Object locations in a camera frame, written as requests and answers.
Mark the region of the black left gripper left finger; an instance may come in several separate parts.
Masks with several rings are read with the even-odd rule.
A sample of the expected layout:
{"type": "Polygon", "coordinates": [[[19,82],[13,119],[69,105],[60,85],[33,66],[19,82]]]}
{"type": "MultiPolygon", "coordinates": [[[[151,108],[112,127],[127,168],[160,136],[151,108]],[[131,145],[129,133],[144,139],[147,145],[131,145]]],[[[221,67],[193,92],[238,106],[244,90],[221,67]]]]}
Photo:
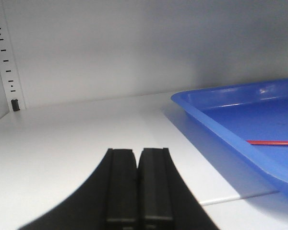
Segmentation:
{"type": "Polygon", "coordinates": [[[130,149],[108,149],[87,180],[23,230],[135,230],[137,168],[130,149]]]}

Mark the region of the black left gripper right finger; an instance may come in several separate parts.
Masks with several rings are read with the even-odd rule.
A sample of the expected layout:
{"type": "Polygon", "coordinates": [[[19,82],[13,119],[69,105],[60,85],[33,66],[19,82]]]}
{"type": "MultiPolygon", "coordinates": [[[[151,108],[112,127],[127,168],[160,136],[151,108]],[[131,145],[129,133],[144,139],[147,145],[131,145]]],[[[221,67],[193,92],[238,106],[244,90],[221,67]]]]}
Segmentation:
{"type": "Polygon", "coordinates": [[[216,230],[180,176],[167,148],[145,148],[138,166],[142,230],[216,230]]]}

